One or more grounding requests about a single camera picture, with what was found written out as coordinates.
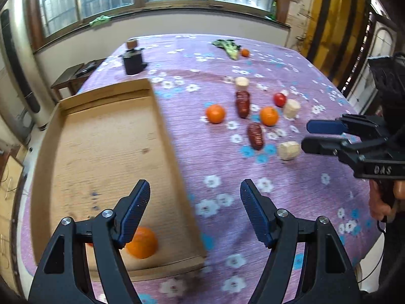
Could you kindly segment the person's right hand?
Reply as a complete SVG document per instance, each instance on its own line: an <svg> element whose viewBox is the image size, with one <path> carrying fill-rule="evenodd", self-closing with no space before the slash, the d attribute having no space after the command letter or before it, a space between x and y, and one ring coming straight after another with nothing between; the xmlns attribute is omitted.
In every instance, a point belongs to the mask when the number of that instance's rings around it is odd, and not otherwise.
<svg viewBox="0 0 405 304"><path fill-rule="evenodd" d="M382 200L382 194L380 193L378 183L374 180L369 181L370 193L369 193L369 211L371 216L379 221L382 221L384 217L392 217L398 212L404 211L404 181L398 180L393 185L393 194L396 199L396 203L393 207L384 203Z"/></svg>

